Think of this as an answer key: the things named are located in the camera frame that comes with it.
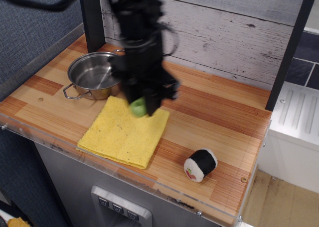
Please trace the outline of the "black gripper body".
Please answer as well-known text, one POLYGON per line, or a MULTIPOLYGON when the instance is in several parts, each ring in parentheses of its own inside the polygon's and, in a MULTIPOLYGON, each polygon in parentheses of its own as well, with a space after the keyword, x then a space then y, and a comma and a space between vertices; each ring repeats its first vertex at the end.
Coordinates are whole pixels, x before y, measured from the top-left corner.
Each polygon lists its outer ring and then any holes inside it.
POLYGON ((144 95, 145 89, 163 89, 163 99, 178 97, 179 81, 162 66, 162 42, 125 48, 125 54, 110 57, 111 73, 121 84, 139 84, 144 95))

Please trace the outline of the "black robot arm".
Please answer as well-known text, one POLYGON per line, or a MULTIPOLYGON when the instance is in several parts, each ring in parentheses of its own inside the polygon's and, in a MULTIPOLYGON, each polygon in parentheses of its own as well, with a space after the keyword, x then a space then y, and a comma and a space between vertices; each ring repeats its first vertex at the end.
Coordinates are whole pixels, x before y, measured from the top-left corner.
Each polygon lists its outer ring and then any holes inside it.
POLYGON ((111 73, 136 116, 152 116, 165 99, 176 99, 179 81, 162 66, 166 54, 162 31, 173 30, 158 22, 160 0, 108 0, 120 26, 124 55, 108 59, 111 73))

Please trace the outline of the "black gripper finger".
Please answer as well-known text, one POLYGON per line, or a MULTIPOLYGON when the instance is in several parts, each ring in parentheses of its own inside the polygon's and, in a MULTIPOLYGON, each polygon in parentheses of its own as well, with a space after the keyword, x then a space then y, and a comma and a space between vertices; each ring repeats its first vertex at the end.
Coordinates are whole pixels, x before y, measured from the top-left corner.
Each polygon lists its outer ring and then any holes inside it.
POLYGON ((145 89, 144 98, 147 113, 149 116, 152 116, 155 111, 161 107, 161 103, 163 100, 163 89, 145 89))
POLYGON ((139 84, 121 84, 121 88, 129 104, 144 97, 142 88, 139 84))

